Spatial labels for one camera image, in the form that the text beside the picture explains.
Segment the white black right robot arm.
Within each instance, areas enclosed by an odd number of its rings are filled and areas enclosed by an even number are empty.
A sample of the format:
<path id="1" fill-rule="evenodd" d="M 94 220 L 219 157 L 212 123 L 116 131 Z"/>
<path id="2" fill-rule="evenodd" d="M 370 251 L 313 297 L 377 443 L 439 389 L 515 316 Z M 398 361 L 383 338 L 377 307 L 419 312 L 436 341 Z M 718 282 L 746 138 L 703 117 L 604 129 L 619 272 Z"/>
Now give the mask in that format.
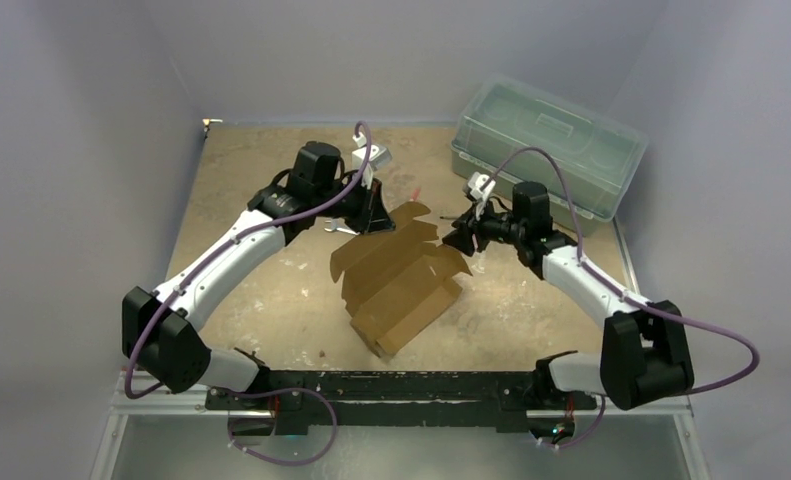
<path id="1" fill-rule="evenodd" d="M 694 385 L 679 309 L 631 292 L 591 263 L 578 241 L 556 229 L 544 185 L 522 182 L 512 206 L 491 205 L 494 180 L 475 173 L 464 187 L 471 207 L 443 239 L 471 257 L 492 242 L 510 245 L 519 262 L 566 294 L 602 331 L 599 354 L 568 351 L 540 359 L 528 394 L 555 407 L 571 392 L 603 395 L 622 410 L 681 395 Z"/>

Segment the brown cardboard box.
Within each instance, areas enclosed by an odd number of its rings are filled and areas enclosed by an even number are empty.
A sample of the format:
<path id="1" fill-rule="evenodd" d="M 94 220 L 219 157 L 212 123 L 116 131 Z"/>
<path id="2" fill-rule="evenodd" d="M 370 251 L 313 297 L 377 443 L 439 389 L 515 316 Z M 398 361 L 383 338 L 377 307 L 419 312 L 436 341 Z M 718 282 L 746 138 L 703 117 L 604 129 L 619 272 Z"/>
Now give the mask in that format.
<path id="1" fill-rule="evenodd" d="M 350 326 L 367 348 L 392 357 L 438 319 L 460 297 L 459 274 L 472 272 L 462 253 L 439 240 L 438 226 L 418 201 L 390 212 L 396 229 L 357 235 L 330 257 L 333 281 Z"/>

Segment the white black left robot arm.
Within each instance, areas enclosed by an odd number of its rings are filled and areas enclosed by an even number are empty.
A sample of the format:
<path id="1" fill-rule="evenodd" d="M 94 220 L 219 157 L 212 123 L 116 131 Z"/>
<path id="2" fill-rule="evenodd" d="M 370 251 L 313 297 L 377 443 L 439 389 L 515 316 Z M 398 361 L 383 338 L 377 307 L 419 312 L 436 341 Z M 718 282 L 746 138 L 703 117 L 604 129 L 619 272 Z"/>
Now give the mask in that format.
<path id="1" fill-rule="evenodd" d="M 268 399 L 265 366 L 252 353 L 207 346 L 200 330 L 222 301 L 260 264 L 288 246 L 317 218 L 340 219 L 357 234 L 394 230 L 375 172 L 389 150 L 354 138 L 353 166 L 340 150 L 309 141 L 294 165 L 279 172 L 247 203 L 235 223 L 174 278 L 122 300 L 122 352 L 159 386 L 181 393 L 200 384 L 230 390 L 243 408 Z"/>

